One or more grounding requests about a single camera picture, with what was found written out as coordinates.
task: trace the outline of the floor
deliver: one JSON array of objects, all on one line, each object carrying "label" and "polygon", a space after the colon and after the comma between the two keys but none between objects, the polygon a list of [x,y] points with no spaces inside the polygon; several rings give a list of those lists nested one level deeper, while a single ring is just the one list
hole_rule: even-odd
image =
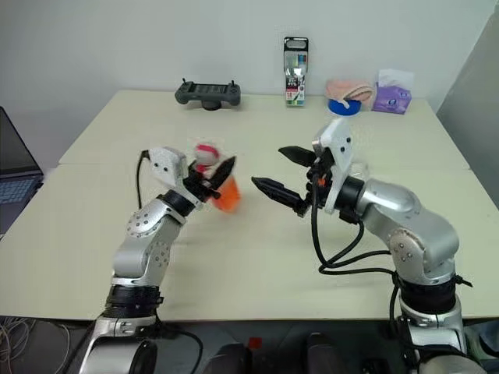
[{"label": "floor", "polygon": [[[384,323],[375,321],[269,321],[191,323],[183,328],[198,335],[204,343],[203,361],[198,373],[218,349],[233,342],[248,343],[251,337],[261,337],[261,347],[253,350],[253,372],[302,373],[301,357],[304,339],[312,332],[328,335],[337,345],[352,374],[361,373],[366,358],[386,358],[393,373],[404,372],[399,348],[395,341],[380,335]],[[71,330],[72,347],[84,330]],[[188,374],[196,360],[197,346],[188,337],[158,340],[156,374]],[[64,358],[65,331],[50,323],[38,322],[30,335],[22,358],[12,363],[12,374],[54,374]],[[69,374],[78,373],[76,359]],[[0,373],[9,373],[5,364]]]}]

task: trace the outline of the game controller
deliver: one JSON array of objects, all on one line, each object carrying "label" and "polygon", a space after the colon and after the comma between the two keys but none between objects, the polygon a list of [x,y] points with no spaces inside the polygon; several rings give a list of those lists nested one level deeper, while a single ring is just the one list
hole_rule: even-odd
[{"label": "game controller", "polygon": [[193,81],[184,83],[175,92],[175,99],[179,104],[187,104],[189,101],[201,101],[201,105],[207,111],[216,111],[221,108],[221,102],[225,101],[232,106],[241,102],[241,87],[231,81],[229,84],[199,84]]}]

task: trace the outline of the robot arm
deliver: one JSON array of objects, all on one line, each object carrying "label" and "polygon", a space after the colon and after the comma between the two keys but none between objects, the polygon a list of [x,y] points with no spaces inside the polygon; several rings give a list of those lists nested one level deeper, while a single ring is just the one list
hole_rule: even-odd
[{"label": "robot arm", "polygon": [[170,248],[186,223],[231,174],[235,158],[217,168],[210,179],[187,166],[186,156],[172,148],[145,153],[154,175],[169,190],[135,212],[126,238],[113,261],[111,290],[97,318],[80,374],[152,374],[157,348],[156,309],[162,303],[159,286],[169,264]]},{"label": "robot arm", "polygon": [[[432,355],[440,348],[441,354],[451,351],[465,355],[461,306],[455,295],[458,236],[454,228],[443,217],[425,209],[405,187],[348,176],[352,138],[345,118],[337,118],[321,130],[313,141],[313,151],[297,146],[279,151],[309,168],[306,197],[302,199],[271,179],[253,178],[260,191],[301,217],[314,204],[329,214],[338,210],[342,220],[361,222],[388,247],[396,269],[394,282],[401,289],[402,317],[398,322],[404,334],[401,341],[411,348],[405,354],[408,364],[419,364],[424,348]],[[328,267],[336,268],[323,262],[321,268]]]}]

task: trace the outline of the purple tissue box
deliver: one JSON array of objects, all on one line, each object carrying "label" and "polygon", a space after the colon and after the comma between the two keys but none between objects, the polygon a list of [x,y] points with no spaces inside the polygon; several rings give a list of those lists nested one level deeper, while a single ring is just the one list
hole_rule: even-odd
[{"label": "purple tissue box", "polygon": [[411,102],[411,91],[397,86],[379,87],[376,83],[377,95],[373,111],[386,111],[403,115]]}]

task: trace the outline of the tissue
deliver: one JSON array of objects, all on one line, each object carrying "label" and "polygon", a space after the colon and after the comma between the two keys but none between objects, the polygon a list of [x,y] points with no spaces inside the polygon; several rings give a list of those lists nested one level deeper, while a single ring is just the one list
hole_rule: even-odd
[{"label": "tissue", "polygon": [[396,69],[380,70],[373,111],[385,111],[403,115],[411,102],[413,85],[413,72]]}]

